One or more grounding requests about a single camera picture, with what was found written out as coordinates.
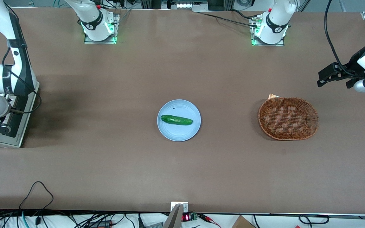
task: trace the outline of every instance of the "brown woven basket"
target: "brown woven basket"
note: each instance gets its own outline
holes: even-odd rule
[[[258,113],[262,130],[276,140],[304,140],[313,136],[319,117],[313,106],[297,97],[274,97]]]

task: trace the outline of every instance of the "cable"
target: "cable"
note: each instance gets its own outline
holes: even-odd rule
[[[52,197],[52,200],[51,200],[48,204],[46,204],[46,206],[42,207],[42,209],[40,209],[40,210],[45,209],[47,206],[49,206],[49,205],[53,202],[53,200],[54,200],[54,196],[53,196],[53,194],[52,194],[52,193],[51,193],[51,192],[50,192],[50,191],[46,188],[45,184],[43,184],[43,182],[41,182],[41,181],[35,181],[35,182],[32,184],[32,186],[30,187],[30,190],[29,190],[28,194],[26,195],[26,197],[22,200],[21,204],[19,205],[19,210],[22,210],[21,206],[22,206],[23,202],[25,202],[25,200],[29,197],[30,192],[32,192],[33,187],[34,187],[37,183],[41,183],[41,184],[43,185],[43,188],[45,188],[46,192],[48,192],[48,193],[50,194],[50,196]]]
[[[6,65],[5,65],[5,59],[6,57],[8,56],[8,53],[10,51],[10,47],[8,48],[8,50],[6,51],[5,55],[4,55],[4,58],[3,58],[3,61],[2,61],[2,65],[3,65],[3,68],[5,68],[7,71],[9,71],[13,76],[15,76],[19,81],[21,81],[30,91],[32,91],[39,99],[39,102],[36,106],[36,108],[34,108],[33,110],[31,111],[19,111],[19,110],[11,110],[15,113],[19,113],[19,114],[28,114],[28,113],[32,113],[34,111],[36,111],[40,105],[42,104],[42,98],[40,97],[40,95],[33,89],[31,88],[23,79],[21,79],[20,77],[18,77],[18,75],[16,75],[14,72],[12,72]]]
[[[216,222],[211,222],[212,224],[215,224],[217,226],[219,226],[219,228],[222,228],[219,224],[217,224]]]
[[[24,211],[22,211],[22,220],[23,220],[23,223],[25,224],[26,228],[30,228],[28,223],[26,222]]]
[[[257,228],[260,228],[260,226],[257,223],[256,215],[253,215],[253,218],[254,218],[254,222],[256,223]]]
[[[256,15],[253,15],[253,16],[245,16],[244,14],[242,14],[242,12],[240,12],[239,10],[236,10],[236,9],[232,9],[232,11],[233,12],[236,12],[236,13],[238,13],[240,16],[242,16],[242,17],[244,17],[244,18],[246,18],[246,19],[249,19],[249,20],[251,20],[252,19],[252,17],[255,17],[255,16],[257,16],[258,14],[256,14]]]
[[[45,217],[43,217],[43,215],[42,215],[42,220],[43,220],[43,223],[45,224],[46,228],[49,228],[49,227],[48,227],[48,224],[47,224],[47,223],[46,223],[46,221],[45,221]]]
[[[234,21],[234,20],[231,20],[231,19],[226,19],[226,18],[223,18],[223,17],[218,17],[218,16],[215,16],[215,15],[207,14],[207,13],[199,13],[199,14],[203,14],[203,15],[207,15],[207,16],[219,18],[219,19],[222,19],[222,20],[225,20],[225,21],[228,21],[228,22],[242,24],[242,25],[245,25],[245,26],[250,26],[250,27],[254,27],[254,28],[257,27],[257,25],[247,24],[247,23],[243,23],[243,22],[237,22],[237,21]]]
[[[126,214],[124,214],[125,215],[125,218],[127,219],[127,220],[129,220],[129,221],[131,221],[127,216],[126,216]],[[131,223],[133,224],[133,228],[135,228],[135,224],[131,221]]]
[[[126,15],[128,15],[128,13],[130,13],[130,11],[133,9],[133,7],[134,6],[132,6],[130,9],[129,9],[129,11],[127,11],[126,12],[126,14],[125,15],[123,15],[123,17],[119,20],[119,22],[118,23],[120,23],[125,17],[126,17]]]
[[[12,217],[12,215],[13,215],[13,212],[9,215],[9,217],[8,217],[8,219],[6,221],[4,219],[4,224],[3,224],[3,226],[1,226],[1,228],[4,228],[5,227],[6,223],[9,221],[9,219]]]
[[[308,220],[308,222],[302,221],[301,218],[306,218]],[[315,224],[315,225],[323,225],[323,224],[328,223],[329,222],[329,216],[325,216],[325,218],[327,219],[325,222],[311,222],[310,219],[308,218],[308,216],[306,216],[306,215],[299,215],[298,216],[298,219],[299,219],[300,222],[302,222],[305,225],[310,225],[311,228],[313,228],[312,227],[313,224]]]
[[[118,223],[120,223],[120,221],[122,221],[123,220],[123,218],[125,218],[125,214],[123,214],[123,217],[118,221],[118,222],[116,222],[116,223],[114,223],[114,225],[116,225],[116,224],[118,224]]]
[[[329,42],[329,45],[330,45],[330,48],[332,49],[332,52],[333,52],[333,55],[335,56],[336,58],[336,62],[337,64],[339,65],[340,69],[342,69],[344,72],[346,72],[348,75],[350,76],[353,76],[353,77],[357,77],[357,75],[354,75],[352,73],[350,73],[349,71],[346,70],[346,68],[342,65],[342,63],[340,62],[340,59],[339,57],[337,56],[337,53],[335,51],[335,47],[333,46],[333,43],[332,41],[330,40],[330,37],[329,37],[329,33],[328,33],[328,26],[327,26],[327,18],[328,18],[328,11],[329,11],[329,7],[330,7],[330,4],[332,3],[332,0],[329,0],[328,1],[328,5],[326,6],[326,10],[325,10],[325,16],[324,16],[324,19],[323,19],[323,26],[325,28],[325,35],[326,35],[326,38]]]

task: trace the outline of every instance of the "light blue plate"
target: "light blue plate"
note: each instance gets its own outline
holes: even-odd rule
[[[162,115],[173,115],[193,120],[191,125],[168,124],[161,120]],[[158,112],[157,126],[162,135],[172,141],[182,142],[197,134],[201,126],[201,114],[195,105],[186,100],[173,100],[166,103]]]

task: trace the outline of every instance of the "table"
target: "table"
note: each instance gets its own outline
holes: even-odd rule
[[[0,149],[0,208],[17,208],[40,180],[55,196],[50,209],[167,211],[188,201],[207,212],[365,214],[365,94],[345,81],[317,87],[334,61],[323,13],[295,13],[284,47],[256,47],[248,27],[185,10],[133,10],[116,45],[84,45],[72,9],[15,11],[43,104],[24,147]],[[365,21],[330,13],[328,23],[346,63],[365,45]],[[0,61],[5,44],[0,34]],[[316,135],[269,139],[257,120],[269,93],[312,103]],[[178,98],[202,116],[186,142],[156,124]],[[38,186],[24,207],[48,201]]]

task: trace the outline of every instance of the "green cucumber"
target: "green cucumber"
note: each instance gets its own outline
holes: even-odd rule
[[[175,117],[172,115],[162,115],[161,120],[168,123],[168,124],[176,124],[176,125],[191,125],[192,120],[184,117]]]

